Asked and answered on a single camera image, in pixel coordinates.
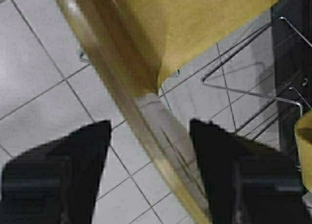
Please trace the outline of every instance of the yellow object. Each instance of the yellow object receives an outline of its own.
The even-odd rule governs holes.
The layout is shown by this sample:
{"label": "yellow object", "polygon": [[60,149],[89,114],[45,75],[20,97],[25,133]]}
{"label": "yellow object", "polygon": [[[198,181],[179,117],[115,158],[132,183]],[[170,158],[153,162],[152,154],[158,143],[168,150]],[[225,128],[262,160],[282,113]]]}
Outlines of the yellow object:
{"label": "yellow object", "polygon": [[158,90],[181,66],[278,0],[114,1]]}
{"label": "yellow object", "polygon": [[312,110],[294,127],[304,186],[312,192]]}
{"label": "yellow object", "polygon": [[276,1],[57,0],[135,136],[197,224],[212,222],[162,148],[170,137],[156,132],[138,97],[157,94],[169,75]]}

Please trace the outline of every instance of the white tile floor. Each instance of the white tile floor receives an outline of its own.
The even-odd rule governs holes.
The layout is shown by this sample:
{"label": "white tile floor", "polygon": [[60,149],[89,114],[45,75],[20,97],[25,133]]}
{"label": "white tile floor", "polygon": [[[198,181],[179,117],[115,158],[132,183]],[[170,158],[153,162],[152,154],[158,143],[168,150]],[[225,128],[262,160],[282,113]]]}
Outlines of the white tile floor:
{"label": "white tile floor", "polygon": [[[197,117],[213,119],[233,131],[246,118],[244,113],[250,114],[240,112],[244,98],[203,87],[200,78],[220,62],[219,53],[267,18],[263,14],[244,27],[247,30],[240,29],[209,48],[185,65],[179,77],[163,84],[161,100],[187,128],[189,119]],[[110,118],[115,129],[94,224],[194,224],[124,122],[94,68],[78,60],[80,45],[53,0],[0,0],[0,41],[0,168],[24,150]],[[262,81],[263,70],[258,72],[254,64],[261,62],[256,56],[261,51],[253,51],[240,58],[251,67],[248,89]],[[236,59],[232,64],[235,70],[241,62]],[[239,77],[231,75],[225,67],[225,75],[218,71],[210,83],[225,85],[225,79],[231,85],[239,83]]]}

